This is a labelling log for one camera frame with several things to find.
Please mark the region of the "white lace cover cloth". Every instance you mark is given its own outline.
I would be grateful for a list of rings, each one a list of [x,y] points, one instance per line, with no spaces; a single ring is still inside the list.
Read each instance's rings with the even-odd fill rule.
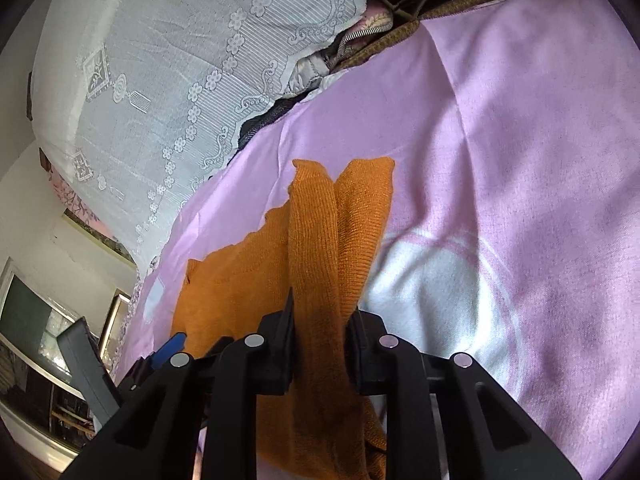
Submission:
[[[55,169],[140,269],[244,122],[304,91],[297,64],[367,0],[52,0],[32,128]]]

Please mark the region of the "orange knitted cat cardigan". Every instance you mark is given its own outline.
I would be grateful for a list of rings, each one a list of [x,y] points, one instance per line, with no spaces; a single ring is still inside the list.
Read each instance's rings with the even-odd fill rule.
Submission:
[[[257,403],[257,451],[311,479],[381,479],[386,437],[349,381],[344,340],[390,214],[394,163],[355,159],[337,177],[296,160],[288,201],[241,243],[186,266],[171,328],[199,358],[224,336],[291,307],[298,365],[284,396]]]

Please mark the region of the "pink floral pillow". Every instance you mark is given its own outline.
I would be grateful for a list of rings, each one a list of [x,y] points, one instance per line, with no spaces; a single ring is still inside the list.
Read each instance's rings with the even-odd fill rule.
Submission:
[[[84,203],[79,195],[58,173],[46,154],[40,148],[38,150],[39,162],[42,169],[47,173],[53,192],[64,206],[64,214],[77,224],[83,231],[92,236],[104,247],[108,248],[119,257],[124,258],[129,263],[134,263],[129,252],[114,237],[108,227],[96,216],[96,214]]]

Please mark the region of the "pink bed sheet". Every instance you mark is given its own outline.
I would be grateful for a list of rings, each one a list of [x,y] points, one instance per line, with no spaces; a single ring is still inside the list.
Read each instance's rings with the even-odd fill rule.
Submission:
[[[639,421],[639,50],[606,0],[422,22],[260,130],[182,208],[117,365],[169,335],[186,265],[256,231],[294,162],[393,159],[361,299],[426,353],[474,356],[586,479]]]

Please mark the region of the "framed picture by bed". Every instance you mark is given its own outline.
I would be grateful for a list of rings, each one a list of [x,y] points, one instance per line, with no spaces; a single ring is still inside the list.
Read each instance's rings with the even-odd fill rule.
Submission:
[[[122,335],[120,332],[125,326],[129,312],[130,297],[120,289],[117,289],[108,308],[107,316],[99,339],[99,356],[103,362],[111,362]]]

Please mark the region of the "window with white frame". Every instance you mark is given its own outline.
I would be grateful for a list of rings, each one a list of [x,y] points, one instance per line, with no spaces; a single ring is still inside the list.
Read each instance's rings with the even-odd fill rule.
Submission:
[[[77,315],[34,289],[13,261],[1,271],[1,417],[12,436],[63,469],[94,437],[56,336]]]

